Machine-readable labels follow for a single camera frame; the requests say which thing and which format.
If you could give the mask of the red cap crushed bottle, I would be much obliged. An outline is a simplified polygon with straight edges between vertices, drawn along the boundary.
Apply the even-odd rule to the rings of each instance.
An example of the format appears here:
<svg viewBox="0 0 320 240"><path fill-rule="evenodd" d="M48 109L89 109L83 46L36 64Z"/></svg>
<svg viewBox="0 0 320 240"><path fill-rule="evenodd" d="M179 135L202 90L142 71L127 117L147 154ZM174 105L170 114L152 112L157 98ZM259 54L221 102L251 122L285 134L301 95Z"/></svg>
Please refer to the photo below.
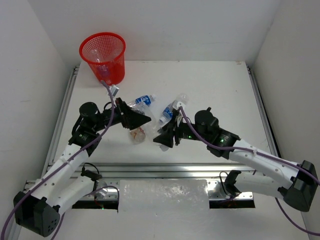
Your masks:
<svg viewBox="0 0 320 240"><path fill-rule="evenodd" d="M146 139L146 134L141 127L129 131L129 137L133 144L141 144Z"/></svg>

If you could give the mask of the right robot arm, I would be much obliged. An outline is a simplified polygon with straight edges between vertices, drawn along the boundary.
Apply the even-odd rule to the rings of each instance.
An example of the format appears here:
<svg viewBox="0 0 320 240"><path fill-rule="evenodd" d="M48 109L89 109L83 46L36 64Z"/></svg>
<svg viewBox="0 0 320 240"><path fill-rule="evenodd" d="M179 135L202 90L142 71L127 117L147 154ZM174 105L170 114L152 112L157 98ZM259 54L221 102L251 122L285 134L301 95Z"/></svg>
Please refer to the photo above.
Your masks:
<svg viewBox="0 0 320 240"><path fill-rule="evenodd" d="M153 142L168 148L181 140L201 141L211 154L218 158L246 165L257 171L249 174L232 170L227 174L222 188L231 196L242 192L255 192L283 200L287 205L308 212L320 184L313 163L285 160L262 151L238 135L219 126L211 108L198 111L191 123L183 108L173 111L172 119L162 127Z"/></svg>

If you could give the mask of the clear bottle white cap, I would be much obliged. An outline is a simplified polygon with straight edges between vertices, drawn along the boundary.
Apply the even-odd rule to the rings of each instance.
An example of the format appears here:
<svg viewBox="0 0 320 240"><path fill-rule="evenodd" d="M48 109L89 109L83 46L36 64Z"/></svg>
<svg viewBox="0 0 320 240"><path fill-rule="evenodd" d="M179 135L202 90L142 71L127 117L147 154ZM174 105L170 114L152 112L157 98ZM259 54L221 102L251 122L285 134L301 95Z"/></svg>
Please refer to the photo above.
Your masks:
<svg viewBox="0 0 320 240"><path fill-rule="evenodd" d="M108 61L109 62L114 62L116 60L116 58L121 54L121 50L120 49L114 49L108 56Z"/></svg>

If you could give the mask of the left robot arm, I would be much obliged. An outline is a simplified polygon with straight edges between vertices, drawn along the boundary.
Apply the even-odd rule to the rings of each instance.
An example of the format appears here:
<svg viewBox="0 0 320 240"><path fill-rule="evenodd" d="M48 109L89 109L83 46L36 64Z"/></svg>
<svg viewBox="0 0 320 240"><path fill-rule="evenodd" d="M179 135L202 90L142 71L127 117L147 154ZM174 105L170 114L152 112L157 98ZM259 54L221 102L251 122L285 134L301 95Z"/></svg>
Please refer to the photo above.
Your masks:
<svg viewBox="0 0 320 240"><path fill-rule="evenodd" d="M90 170L85 170L70 185L67 182L96 150L103 133L113 125L134 130L150 121L149 116L132 109L121 98L102 112L93 102L82 104L71 138L58 160L28 192L20 191L14 197L15 222L42 237L50 236L62 215L96 190L102 176Z"/></svg>

